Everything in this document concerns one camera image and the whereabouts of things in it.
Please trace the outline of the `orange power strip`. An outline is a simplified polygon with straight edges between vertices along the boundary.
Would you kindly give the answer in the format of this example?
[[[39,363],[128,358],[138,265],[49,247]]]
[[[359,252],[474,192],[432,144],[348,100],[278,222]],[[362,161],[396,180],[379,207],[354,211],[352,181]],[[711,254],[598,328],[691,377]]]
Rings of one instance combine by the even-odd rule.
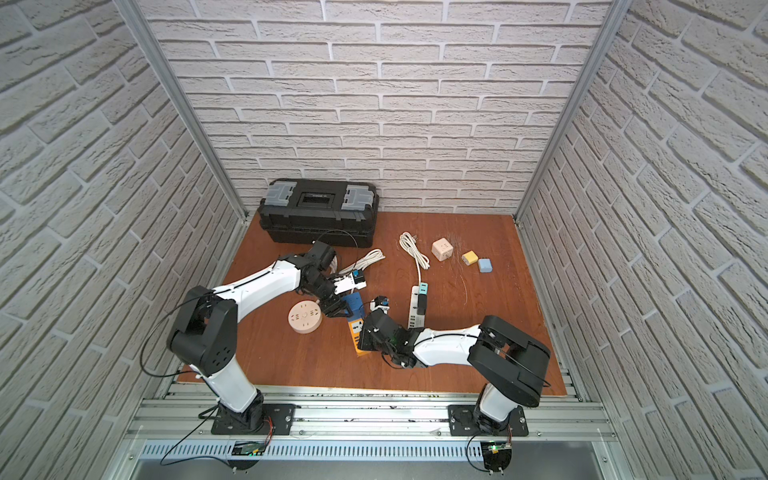
[[[361,335],[362,335],[363,324],[364,324],[364,321],[361,318],[356,319],[356,320],[351,320],[351,321],[348,322],[348,328],[349,328],[349,332],[350,332],[350,335],[351,335],[351,338],[352,338],[353,347],[354,347],[356,355],[358,357],[362,357],[362,356],[370,354],[370,351],[362,350],[359,347],[359,343],[360,343],[360,339],[361,339]]]

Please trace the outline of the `round pink power socket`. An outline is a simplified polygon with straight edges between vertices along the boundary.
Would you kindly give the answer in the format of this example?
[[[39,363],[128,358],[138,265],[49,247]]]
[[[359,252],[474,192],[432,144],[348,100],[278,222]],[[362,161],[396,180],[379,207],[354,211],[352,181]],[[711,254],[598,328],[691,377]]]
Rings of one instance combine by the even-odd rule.
[[[316,331],[323,319],[319,305],[305,300],[296,303],[289,311],[289,326],[298,334],[306,335]]]

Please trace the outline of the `white power strip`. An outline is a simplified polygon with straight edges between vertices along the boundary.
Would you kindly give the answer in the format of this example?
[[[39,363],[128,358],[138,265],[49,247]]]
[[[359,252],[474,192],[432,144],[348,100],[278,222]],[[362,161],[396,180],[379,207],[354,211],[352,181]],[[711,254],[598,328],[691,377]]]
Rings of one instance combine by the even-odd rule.
[[[408,328],[421,328],[423,326],[423,320],[419,317],[418,305],[419,305],[419,293],[420,286],[415,285],[411,290],[410,304],[409,304],[409,316],[408,316]]]

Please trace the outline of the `yellow charger plug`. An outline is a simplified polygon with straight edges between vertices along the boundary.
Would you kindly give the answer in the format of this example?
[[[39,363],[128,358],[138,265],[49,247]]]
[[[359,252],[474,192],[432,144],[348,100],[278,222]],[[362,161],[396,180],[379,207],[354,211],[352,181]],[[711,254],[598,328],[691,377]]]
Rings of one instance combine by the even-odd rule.
[[[474,251],[468,251],[461,256],[461,260],[467,265],[473,265],[478,262],[479,257]]]

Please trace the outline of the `light blue charger plug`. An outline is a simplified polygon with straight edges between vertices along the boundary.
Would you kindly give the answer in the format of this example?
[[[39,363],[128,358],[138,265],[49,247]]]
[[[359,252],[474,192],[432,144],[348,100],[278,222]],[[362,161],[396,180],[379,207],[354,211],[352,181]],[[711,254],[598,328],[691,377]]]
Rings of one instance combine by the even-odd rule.
[[[477,262],[481,273],[490,273],[493,271],[492,263],[490,259],[481,258]]]

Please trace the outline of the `dark blue adapter plug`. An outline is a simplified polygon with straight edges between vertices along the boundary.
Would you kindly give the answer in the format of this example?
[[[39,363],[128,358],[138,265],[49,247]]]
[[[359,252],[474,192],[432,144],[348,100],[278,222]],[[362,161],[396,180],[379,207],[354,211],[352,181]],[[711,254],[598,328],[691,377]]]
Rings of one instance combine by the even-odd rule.
[[[354,292],[345,297],[350,310],[350,320],[361,319],[365,314],[365,307],[359,292]]]

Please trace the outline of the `black plug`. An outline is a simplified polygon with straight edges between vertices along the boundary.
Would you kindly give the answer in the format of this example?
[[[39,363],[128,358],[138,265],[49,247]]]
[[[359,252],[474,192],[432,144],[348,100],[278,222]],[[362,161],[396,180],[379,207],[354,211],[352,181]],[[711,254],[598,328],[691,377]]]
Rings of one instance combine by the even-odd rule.
[[[418,294],[417,295],[417,310],[416,315],[417,316],[425,316],[427,311],[427,295],[426,294]]]

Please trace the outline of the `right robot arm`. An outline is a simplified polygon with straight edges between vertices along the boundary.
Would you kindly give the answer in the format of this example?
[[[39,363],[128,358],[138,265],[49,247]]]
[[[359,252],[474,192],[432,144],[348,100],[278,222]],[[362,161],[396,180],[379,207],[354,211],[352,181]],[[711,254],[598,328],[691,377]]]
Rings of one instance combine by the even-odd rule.
[[[551,352],[543,343],[509,324],[487,315],[465,329],[406,329],[382,310],[363,321],[358,347],[388,357],[402,368],[436,365],[471,366],[486,380],[472,412],[479,431],[499,434],[522,407],[536,408],[542,390],[550,385],[546,373]]]

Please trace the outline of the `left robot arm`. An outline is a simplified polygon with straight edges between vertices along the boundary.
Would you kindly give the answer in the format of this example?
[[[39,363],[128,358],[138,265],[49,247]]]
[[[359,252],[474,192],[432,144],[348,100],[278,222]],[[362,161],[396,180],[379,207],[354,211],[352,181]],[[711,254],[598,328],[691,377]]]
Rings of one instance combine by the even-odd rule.
[[[236,360],[240,321],[289,292],[315,297],[327,317],[351,316],[344,294],[364,287],[364,276],[359,270],[328,274],[335,257],[333,247],[316,242],[308,252],[280,256],[246,278],[189,290],[168,334],[167,348],[201,376],[223,409],[253,415],[262,400]]]

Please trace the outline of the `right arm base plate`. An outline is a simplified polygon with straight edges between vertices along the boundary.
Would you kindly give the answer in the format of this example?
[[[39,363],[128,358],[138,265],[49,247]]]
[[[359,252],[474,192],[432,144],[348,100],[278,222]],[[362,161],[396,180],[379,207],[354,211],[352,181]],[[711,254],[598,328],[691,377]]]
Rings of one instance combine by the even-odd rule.
[[[478,405],[449,405],[447,412],[450,434],[454,437],[489,435],[516,438],[529,435],[527,419],[521,406],[512,409],[503,421],[482,414]]]

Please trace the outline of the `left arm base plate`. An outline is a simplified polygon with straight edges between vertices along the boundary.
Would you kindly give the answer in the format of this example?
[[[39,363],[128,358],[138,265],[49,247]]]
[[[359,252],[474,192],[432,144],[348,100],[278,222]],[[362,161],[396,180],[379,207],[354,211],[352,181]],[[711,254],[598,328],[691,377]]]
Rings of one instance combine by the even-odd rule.
[[[266,435],[290,434],[296,411],[295,404],[260,403],[245,412],[237,413],[219,405],[213,420],[213,435]]]

